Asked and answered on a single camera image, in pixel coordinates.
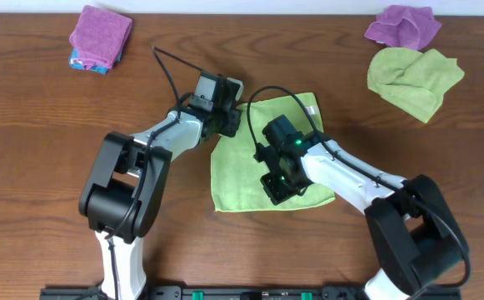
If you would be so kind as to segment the light green cloth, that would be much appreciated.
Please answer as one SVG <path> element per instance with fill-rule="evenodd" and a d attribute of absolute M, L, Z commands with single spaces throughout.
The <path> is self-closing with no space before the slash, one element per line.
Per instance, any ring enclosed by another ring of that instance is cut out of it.
<path fill-rule="evenodd" d="M 241 122 L 234 137 L 221 137 L 211 154 L 211 193 L 215 210 L 223 213 L 260 211 L 295 211 L 317 208 L 336 199 L 334 192 L 321 184 L 312 184 L 303 196 L 293 196 L 278 205 L 272 203 L 260 179 L 268 173 L 265 163 L 254 159 L 258 141 L 267 145 L 262 135 L 268 122 L 285 115 L 294 128 L 304 134 L 312 127 L 310 116 L 318 130 L 322 130 L 322 116 L 312 92 L 298 93 L 304 107 L 290 96 L 243 103 Z"/>

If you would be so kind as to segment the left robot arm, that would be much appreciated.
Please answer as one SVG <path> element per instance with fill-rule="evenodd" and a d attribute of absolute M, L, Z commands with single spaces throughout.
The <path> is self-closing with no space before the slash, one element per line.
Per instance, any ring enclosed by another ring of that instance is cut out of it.
<path fill-rule="evenodd" d="M 171 163 L 215 134 L 234 137 L 242 92 L 242 81 L 202 72 L 195 91 L 178 97 L 157 125 L 102 140 L 78 206 L 102 249 L 97 298 L 143 295 L 143 239 L 157 218 Z"/>

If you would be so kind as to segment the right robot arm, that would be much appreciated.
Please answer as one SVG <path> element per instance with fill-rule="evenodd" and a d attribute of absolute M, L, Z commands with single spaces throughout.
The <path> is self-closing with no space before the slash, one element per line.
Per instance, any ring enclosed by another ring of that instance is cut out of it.
<path fill-rule="evenodd" d="M 344 151 L 314 130 L 266 126 L 256 159 L 273 203 L 330 188 L 363 213 L 380 269 L 355 294 L 360 299 L 458 299 L 471 275 L 469 247 L 439 187 L 425 175 L 405 179 Z"/>

